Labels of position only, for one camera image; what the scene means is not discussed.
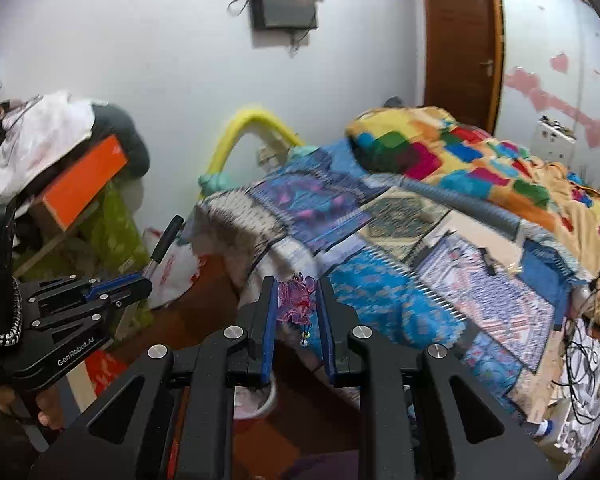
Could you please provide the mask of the person left hand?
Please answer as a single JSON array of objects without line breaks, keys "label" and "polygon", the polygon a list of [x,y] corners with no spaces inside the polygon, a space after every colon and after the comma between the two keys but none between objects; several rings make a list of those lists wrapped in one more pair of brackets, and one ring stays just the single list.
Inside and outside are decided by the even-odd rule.
[{"label": "person left hand", "polygon": [[[0,387],[0,411],[15,417],[25,418],[26,415],[16,411],[17,396],[15,391],[6,386]],[[44,427],[61,430],[65,427],[65,415],[60,403],[57,387],[42,391],[36,398],[38,406],[38,421]]]}]

